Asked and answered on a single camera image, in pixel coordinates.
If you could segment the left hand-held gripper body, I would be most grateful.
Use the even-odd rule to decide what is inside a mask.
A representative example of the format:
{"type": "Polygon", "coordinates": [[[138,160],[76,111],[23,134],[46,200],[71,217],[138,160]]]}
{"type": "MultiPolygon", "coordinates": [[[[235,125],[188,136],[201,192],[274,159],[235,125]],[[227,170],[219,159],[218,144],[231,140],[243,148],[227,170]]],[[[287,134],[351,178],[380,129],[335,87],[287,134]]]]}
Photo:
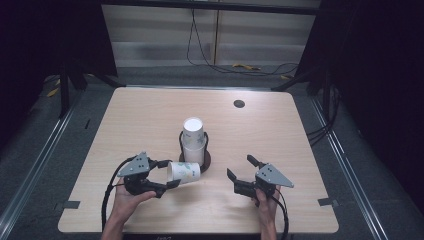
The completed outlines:
{"type": "Polygon", "coordinates": [[[117,176],[124,180],[127,192],[132,195],[140,195],[145,192],[156,192],[153,183],[148,180],[150,171],[157,163],[151,160],[146,152],[131,157],[124,161],[117,171],[117,176]]]}

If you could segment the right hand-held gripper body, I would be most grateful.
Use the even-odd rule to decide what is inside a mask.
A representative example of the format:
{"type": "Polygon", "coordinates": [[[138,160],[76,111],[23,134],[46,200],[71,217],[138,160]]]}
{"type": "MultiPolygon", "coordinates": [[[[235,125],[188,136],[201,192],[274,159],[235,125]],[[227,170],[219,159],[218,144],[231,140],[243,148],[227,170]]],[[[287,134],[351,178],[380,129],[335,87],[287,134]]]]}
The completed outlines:
{"type": "Polygon", "coordinates": [[[236,194],[250,198],[256,197],[257,189],[264,192],[266,197],[271,197],[274,195],[276,186],[294,187],[294,184],[272,164],[262,164],[255,173],[253,182],[239,180],[233,176],[233,184],[236,194]]]}

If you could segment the white printed paper cup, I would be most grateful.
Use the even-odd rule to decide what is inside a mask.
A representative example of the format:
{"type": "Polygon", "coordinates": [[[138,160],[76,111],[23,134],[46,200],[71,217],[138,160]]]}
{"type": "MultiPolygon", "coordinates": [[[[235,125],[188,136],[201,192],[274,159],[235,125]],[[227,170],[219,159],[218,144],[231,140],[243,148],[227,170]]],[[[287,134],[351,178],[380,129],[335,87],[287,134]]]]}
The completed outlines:
{"type": "Polygon", "coordinates": [[[204,145],[203,122],[197,117],[187,118],[183,123],[183,145],[191,150],[200,149],[204,145]]]}
{"type": "Polygon", "coordinates": [[[167,180],[179,180],[181,184],[198,181],[201,176],[200,165],[190,162],[170,162],[167,167],[167,180]]]}

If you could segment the black wire cup holder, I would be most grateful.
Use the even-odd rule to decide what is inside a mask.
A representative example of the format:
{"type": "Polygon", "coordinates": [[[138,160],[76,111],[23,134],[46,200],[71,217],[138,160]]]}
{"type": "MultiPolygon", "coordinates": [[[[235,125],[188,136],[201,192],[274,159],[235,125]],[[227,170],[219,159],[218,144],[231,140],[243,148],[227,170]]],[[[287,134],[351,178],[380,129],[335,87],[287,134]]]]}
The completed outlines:
{"type": "MultiPolygon", "coordinates": [[[[183,133],[180,133],[180,135],[179,135],[179,144],[180,144],[181,153],[179,155],[179,162],[186,162],[184,160],[184,155],[183,155],[183,148],[185,146],[183,145],[182,137],[183,137],[183,133]]],[[[210,155],[210,153],[207,150],[208,143],[209,143],[209,136],[208,136],[208,134],[206,132],[204,132],[204,145],[202,146],[202,147],[204,147],[204,164],[203,165],[200,165],[200,171],[201,171],[201,173],[204,173],[209,168],[209,166],[211,164],[211,155],[210,155]]]]}

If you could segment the person's right hand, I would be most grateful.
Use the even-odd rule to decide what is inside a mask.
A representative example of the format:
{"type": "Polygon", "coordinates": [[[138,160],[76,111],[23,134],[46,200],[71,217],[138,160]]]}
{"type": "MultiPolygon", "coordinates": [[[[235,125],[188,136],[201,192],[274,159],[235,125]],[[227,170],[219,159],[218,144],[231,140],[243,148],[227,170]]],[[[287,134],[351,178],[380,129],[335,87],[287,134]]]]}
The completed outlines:
{"type": "Polygon", "coordinates": [[[258,206],[260,222],[263,224],[274,222],[276,217],[277,203],[271,197],[267,197],[262,190],[256,188],[255,192],[255,204],[258,206]]]}

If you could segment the person's left hand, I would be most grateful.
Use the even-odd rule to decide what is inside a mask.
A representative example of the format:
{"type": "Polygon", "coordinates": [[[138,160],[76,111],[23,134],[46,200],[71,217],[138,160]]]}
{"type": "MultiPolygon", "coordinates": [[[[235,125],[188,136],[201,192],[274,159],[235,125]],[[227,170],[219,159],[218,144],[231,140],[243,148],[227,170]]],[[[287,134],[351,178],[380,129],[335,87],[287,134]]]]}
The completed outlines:
{"type": "Polygon", "coordinates": [[[139,195],[130,194],[124,185],[116,187],[112,216],[128,219],[136,210],[138,205],[156,196],[154,191],[144,192],[139,195]]]}

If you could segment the black metal stand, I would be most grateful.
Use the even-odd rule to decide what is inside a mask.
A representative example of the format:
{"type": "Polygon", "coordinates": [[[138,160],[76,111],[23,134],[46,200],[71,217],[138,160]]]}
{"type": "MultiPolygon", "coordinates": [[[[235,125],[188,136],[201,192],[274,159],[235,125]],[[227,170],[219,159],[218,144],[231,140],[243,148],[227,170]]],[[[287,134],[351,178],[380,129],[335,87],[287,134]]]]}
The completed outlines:
{"type": "Polygon", "coordinates": [[[322,91],[323,113],[326,119],[330,115],[330,72],[325,66],[312,67],[301,73],[296,73],[293,78],[290,78],[286,83],[271,88],[274,92],[285,92],[290,87],[308,82],[307,94],[309,96],[317,96],[319,91],[322,91]]]}
{"type": "Polygon", "coordinates": [[[94,77],[113,88],[123,87],[123,84],[118,83],[111,77],[102,74],[94,67],[78,59],[71,59],[68,62],[64,62],[60,68],[59,74],[61,99],[61,112],[59,115],[60,118],[63,118],[70,110],[69,83],[72,83],[76,90],[85,90],[88,85],[88,82],[84,77],[85,74],[92,74],[94,77]]]}

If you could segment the metal floor rail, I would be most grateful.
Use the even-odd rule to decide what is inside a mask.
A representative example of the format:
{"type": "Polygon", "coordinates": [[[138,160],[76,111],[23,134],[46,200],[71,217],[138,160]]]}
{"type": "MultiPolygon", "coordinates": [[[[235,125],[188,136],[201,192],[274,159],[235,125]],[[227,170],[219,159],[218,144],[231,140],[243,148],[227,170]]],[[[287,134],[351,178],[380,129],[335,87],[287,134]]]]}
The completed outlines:
{"type": "Polygon", "coordinates": [[[312,98],[311,103],[320,124],[326,131],[328,142],[374,240],[389,240],[379,216],[368,199],[336,132],[328,127],[329,122],[324,117],[321,103],[316,98],[312,98]]]}
{"type": "Polygon", "coordinates": [[[49,162],[51,155],[65,132],[69,121],[72,119],[75,108],[79,104],[80,100],[81,94],[78,94],[71,103],[70,107],[56,122],[49,138],[43,145],[42,150],[38,154],[25,179],[19,186],[11,201],[8,203],[5,211],[0,216],[0,240],[7,239],[8,235],[12,231],[39,178],[41,177],[44,168],[49,162]]]}

